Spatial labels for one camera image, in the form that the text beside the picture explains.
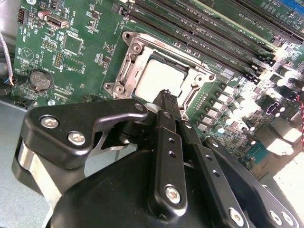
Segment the black bracket with holes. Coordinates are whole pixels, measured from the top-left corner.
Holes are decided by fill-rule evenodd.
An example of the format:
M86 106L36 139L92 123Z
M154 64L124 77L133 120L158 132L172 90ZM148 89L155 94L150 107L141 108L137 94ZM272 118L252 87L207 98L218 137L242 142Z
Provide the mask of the black bracket with holes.
M83 170L96 132L103 133L101 149L138 145L112 165L67 183L47 227L299 227L216 139L201 143L194 127L181 119L175 96L163 90L153 103L149 111L127 99L35 108L26 114L12 168L20 182L40 194L20 164L24 147L51 163L52 168L44 168L55 174L52 181L59 186L76 168ZM36 165L22 158L25 167Z
M62 168L75 169L85 164L95 132L106 131L120 122L140 122L147 115L147 109L133 99L39 107L27 112L20 136L30 150ZM44 127L41 120L48 117L50 121L55 119L58 126ZM72 132L82 134L82 145L69 141Z

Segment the cable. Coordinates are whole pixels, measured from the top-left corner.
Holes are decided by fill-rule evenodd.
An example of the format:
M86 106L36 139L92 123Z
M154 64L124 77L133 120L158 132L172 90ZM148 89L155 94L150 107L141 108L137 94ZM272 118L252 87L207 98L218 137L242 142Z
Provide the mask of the cable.
M14 82L13 82L14 74L13 74L13 68L12 68L11 61L10 61L10 53L9 53L8 46L6 45L5 40L2 36L1 31L0 31L0 43L3 47L3 52L4 52L4 55L5 55L6 63L8 65L9 79L10 79L9 81L10 81L10 84L12 86L14 86Z
M300 96L297 96L297 100L301 105L301 119L302 119L302 138L301 138L301 143L302 143L302 151L304 151L304 104L300 99Z

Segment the ram slot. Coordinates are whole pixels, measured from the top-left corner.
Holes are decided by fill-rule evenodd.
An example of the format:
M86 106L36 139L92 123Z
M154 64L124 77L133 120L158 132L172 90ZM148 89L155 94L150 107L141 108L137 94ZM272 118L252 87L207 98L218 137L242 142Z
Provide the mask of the ram slot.
M219 56L218 53L211 51L208 47L203 47L202 45L196 44L193 41L189 40L182 34L178 34L173 32L160 24L155 23L153 20L148 19L147 17L143 16L139 12L129 11L128 12L129 20L140 22L166 36L171 38L176 43L183 44L187 49L191 50L192 52L196 52L197 54L209 58L217 64L223 65L225 68L231 70L232 72L237 72L238 75L246 77L248 70L240 67L236 64L232 64L231 61L227 60L224 56Z
M168 21L172 25L190 32L194 37L202 39L214 48L218 48L221 51L229 53L244 64L248 64L249 66L253 64L261 64L261 62L259 61L259 59L256 58L256 56L252 55L251 53L248 53L247 51L239 48L238 46L234 45L229 41L223 40L222 37L218 36L214 32L206 28L202 28L201 26L195 25L194 23L187 20L187 18L184 18L181 15L175 14L175 17L172 17L171 15L164 14L158 11L157 9L153 9L152 11L150 11L150 5L146 4L142 0L136 1L136 8L139 11L153 15L153 17L161 20L162 22Z
M218 36L221 36L223 40L228 40L231 43L234 43L238 47L246 50L247 52L250 52L255 56L259 56L261 53L271 55L271 52L273 51L268 47L261 46L260 44L256 43L254 40L247 37L243 33L233 29L225 22L219 19L215 19L208 13L199 10L194 5L191 5L189 2L185 3L184 1L177 1L177 3L187 8L188 10L168 0L156 0L153 1L153 3L172 13L178 13L179 15L182 15L188 20L192 20L193 23L196 23L201 28L212 31Z
M262 24L270 29L272 29L280 37L288 40L291 43L302 44L304 41L304 36L301 35L296 29L285 24L283 21L276 19L271 14L267 13L263 9L255 6L252 3L249 3L248 0L222 0L235 7L237 10L242 12L244 15L249 18L257 21L259 24Z

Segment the screw head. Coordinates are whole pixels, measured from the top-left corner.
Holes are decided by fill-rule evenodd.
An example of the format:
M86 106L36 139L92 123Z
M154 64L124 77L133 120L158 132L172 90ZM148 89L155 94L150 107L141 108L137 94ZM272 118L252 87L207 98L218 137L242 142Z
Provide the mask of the screw head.
M280 217L278 217L278 215L275 214L272 210L270 211L270 215L271 215L272 219L276 222L276 224L278 224L279 226L281 226L283 224Z
M54 129L56 127L58 127L59 122L57 119L53 118L53 117L44 117L41 119L41 125L49 128L49 129Z
M166 187L166 196L174 204L178 204L181 200L181 195L175 187L168 186Z
M293 225L294 225L293 220L289 217L289 215L286 214L286 212L282 211L282 215L283 215L285 221L286 221L290 226L293 226Z
M48 104L48 106L53 106L56 104L56 102L54 100L48 100L47 104Z
M229 215L231 219L239 226L242 227L244 225L244 219L241 214L235 210L234 208L230 208Z
M143 106L139 103L136 103L135 105L135 108L137 108L139 111L143 111Z
M191 129L191 128L192 128L191 124L190 124L190 123L188 123L188 122L185 122L185 125L186 125L186 127L188 127L189 129Z
M214 140L211 140L212 145L214 145L215 147L219 147L218 143Z
M80 132L71 132L68 134L67 139L76 146L81 146L85 143L86 138Z
M169 118L169 119L171 118L170 113L168 113L168 112L165 111L165 112L163 112L163 114L164 114L167 118Z

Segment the integrated circuit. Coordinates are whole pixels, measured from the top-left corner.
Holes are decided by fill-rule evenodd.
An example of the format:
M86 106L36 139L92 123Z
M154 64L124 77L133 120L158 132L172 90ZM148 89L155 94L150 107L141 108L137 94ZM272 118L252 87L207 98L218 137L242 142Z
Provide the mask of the integrated circuit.
M78 56L80 54L83 42L84 41L82 39L66 34L63 42L63 49L72 53L73 55Z

